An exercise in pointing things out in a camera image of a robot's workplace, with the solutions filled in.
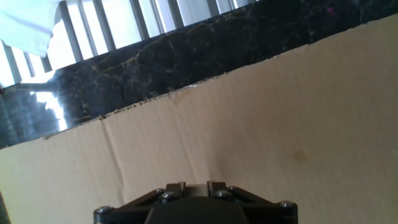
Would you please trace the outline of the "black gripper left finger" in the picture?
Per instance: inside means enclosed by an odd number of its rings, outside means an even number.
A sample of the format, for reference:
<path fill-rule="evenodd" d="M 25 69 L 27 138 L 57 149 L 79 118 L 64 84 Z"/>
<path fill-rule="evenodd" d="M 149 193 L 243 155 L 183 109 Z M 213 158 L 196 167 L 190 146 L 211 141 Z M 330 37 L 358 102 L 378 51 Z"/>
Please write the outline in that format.
<path fill-rule="evenodd" d="M 153 208 L 184 198 L 185 189 L 185 182 L 167 184 L 165 188 L 152 190 L 121 207 L 102 206 L 93 212 L 93 223 L 145 223 Z"/>

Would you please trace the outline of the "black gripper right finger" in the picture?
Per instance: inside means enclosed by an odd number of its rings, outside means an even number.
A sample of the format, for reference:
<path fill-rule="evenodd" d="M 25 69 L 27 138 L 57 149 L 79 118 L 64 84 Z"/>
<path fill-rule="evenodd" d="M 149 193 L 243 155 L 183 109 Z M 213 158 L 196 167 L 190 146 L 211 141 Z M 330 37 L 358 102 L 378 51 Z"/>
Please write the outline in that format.
<path fill-rule="evenodd" d="M 225 182 L 207 182 L 211 198 L 231 202 L 242 208 L 249 223 L 298 224 L 298 205 L 290 200 L 270 202 L 236 186 Z"/>

